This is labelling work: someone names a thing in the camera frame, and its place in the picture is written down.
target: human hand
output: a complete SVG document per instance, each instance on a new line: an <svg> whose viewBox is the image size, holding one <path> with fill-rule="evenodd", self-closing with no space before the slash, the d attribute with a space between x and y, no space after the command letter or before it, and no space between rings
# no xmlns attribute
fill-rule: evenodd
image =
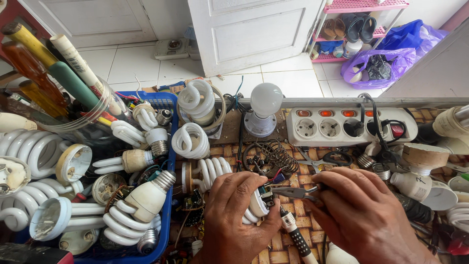
<svg viewBox="0 0 469 264"><path fill-rule="evenodd" d="M439 263L417 240L401 203L376 174L335 167L312 180L332 189L319 195L329 214L309 200L303 203L329 239L361 264Z"/></svg>
<svg viewBox="0 0 469 264"><path fill-rule="evenodd" d="M194 263L248 264L267 247L281 227L279 199L261 225L242 224L251 194L266 182L267 177L249 171L216 178L204 211L204 246Z"/></svg>

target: power strip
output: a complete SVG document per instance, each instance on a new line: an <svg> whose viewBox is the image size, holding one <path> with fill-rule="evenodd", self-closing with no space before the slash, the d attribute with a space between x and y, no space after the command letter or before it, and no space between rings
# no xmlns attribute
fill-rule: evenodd
<svg viewBox="0 0 469 264"><path fill-rule="evenodd" d="M365 113L372 113L372 109L365 109ZM360 108L293 108L287 116L288 141L293 146L307 147L341 147L372 142L374 135L369 130L374 129L372 115L365 115L364 128L358 130L356 137L344 131L344 124L358 123L360 115ZM391 107L378 108L378 116L381 121L399 120L407 127L405 135L391 145L412 141L417 136L417 123L406 111ZM391 125L395 124L383 127L383 138L386 141L394 139Z"/></svg>

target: shoe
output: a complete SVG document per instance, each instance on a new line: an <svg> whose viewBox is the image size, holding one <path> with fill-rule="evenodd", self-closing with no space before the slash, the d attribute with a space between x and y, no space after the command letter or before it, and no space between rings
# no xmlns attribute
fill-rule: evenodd
<svg viewBox="0 0 469 264"><path fill-rule="evenodd" d="M326 40L334 40L336 37L336 34L334 32L334 20L333 19L326 20L320 33L321 35L323 35L323 38L325 38Z"/></svg>
<svg viewBox="0 0 469 264"><path fill-rule="evenodd" d="M376 29L376 19L365 13L357 13L357 17L363 18L363 26L358 35L363 43L370 43L373 40L373 32Z"/></svg>
<svg viewBox="0 0 469 264"><path fill-rule="evenodd" d="M343 40L345 38L345 24L342 19L335 20L334 32L336 34L335 40Z"/></svg>
<svg viewBox="0 0 469 264"><path fill-rule="evenodd" d="M358 33L362 30L364 19L355 14L346 13L342 15L342 21L345 24L345 36L350 43L355 43L360 39Z"/></svg>

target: barcode label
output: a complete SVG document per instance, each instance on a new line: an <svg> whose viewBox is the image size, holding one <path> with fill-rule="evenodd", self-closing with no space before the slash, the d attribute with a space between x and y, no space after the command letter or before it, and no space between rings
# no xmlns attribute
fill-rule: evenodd
<svg viewBox="0 0 469 264"><path fill-rule="evenodd" d="M67 61L76 71L85 72L85 68L76 58L68 58Z"/></svg>

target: scissors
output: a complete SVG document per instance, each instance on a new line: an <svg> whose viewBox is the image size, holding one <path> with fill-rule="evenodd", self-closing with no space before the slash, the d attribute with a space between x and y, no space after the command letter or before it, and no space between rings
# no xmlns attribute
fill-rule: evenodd
<svg viewBox="0 0 469 264"><path fill-rule="evenodd" d="M337 165L340 167L340 166L349 166L353 163L352 156L350 156L347 152L343 152L343 151L331 151L327 153L326 155L324 155L322 160L313 161L308 155L306 155L304 151L301 150L301 148L296 147L296 149L298 149L301 155L306 159L305 161L298 161L298 163L313 166L314 173L321 172L318 166L322 164ZM331 157L332 155L337 155L337 154L343 156L347 161L346 162L336 161L334 160L334 158Z"/></svg>
<svg viewBox="0 0 469 264"><path fill-rule="evenodd" d="M324 183L320 182L317 183L311 189L303 189L303 188L294 188L294 187L279 187L279 188L272 188L271 191L274 194L282 195L285 197L291 198L306 198L312 201L315 201L316 198L313 196L306 195L307 193L312 193L315 191L324 191L329 189L329 186L325 185Z"/></svg>

